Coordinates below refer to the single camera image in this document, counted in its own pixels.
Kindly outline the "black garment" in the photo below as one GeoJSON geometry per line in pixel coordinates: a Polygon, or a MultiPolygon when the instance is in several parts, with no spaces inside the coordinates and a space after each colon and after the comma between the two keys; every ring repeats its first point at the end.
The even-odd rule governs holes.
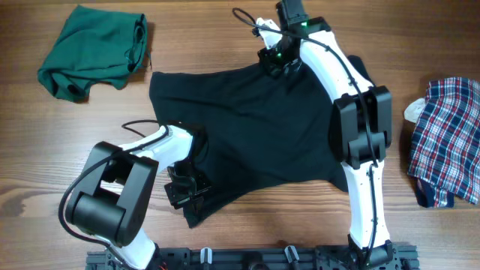
{"type": "Polygon", "coordinates": [[[199,208],[184,208],[189,227],[263,188],[326,180],[347,191],[329,147],[332,102],[306,64],[279,76],[259,64],[218,73],[155,72],[149,97],[159,122],[206,132],[195,165],[211,189],[199,208]]]}

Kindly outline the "green cloth bag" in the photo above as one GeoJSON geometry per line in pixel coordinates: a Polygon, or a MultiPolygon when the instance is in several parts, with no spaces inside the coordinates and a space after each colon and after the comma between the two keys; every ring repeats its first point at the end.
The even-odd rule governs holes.
{"type": "Polygon", "coordinates": [[[83,102],[94,84],[122,89],[131,74],[145,67],[147,44],[145,14],[79,5],[65,21],[37,79],[54,98],[83,102]]]}

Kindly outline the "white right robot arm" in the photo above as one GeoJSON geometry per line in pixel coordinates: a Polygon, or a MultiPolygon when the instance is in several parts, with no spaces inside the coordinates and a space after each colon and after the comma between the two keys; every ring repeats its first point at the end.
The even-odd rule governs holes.
{"type": "Polygon", "coordinates": [[[309,17],[301,1],[279,1],[279,24],[257,19],[262,52],[276,68],[301,62],[326,90],[332,112],[328,144],[340,162],[351,208],[349,264],[374,269],[393,259],[383,207],[383,169],[392,141],[392,95],[360,73],[322,18],[309,17]]]}

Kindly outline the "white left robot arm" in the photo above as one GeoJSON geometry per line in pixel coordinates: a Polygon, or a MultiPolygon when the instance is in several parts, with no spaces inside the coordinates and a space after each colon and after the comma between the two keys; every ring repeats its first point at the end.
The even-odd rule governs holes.
{"type": "Polygon", "coordinates": [[[194,165],[207,143],[205,129],[171,121],[150,136],[124,144],[99,142],[64,192],[58,219],[71,236],[103,246],[89,252],[87,269],[186,269],[187,250],[160,248],[143,229],[156,175],[171,178],[166,193],[178,209],[201,203],[211,184],[194,165]]]}

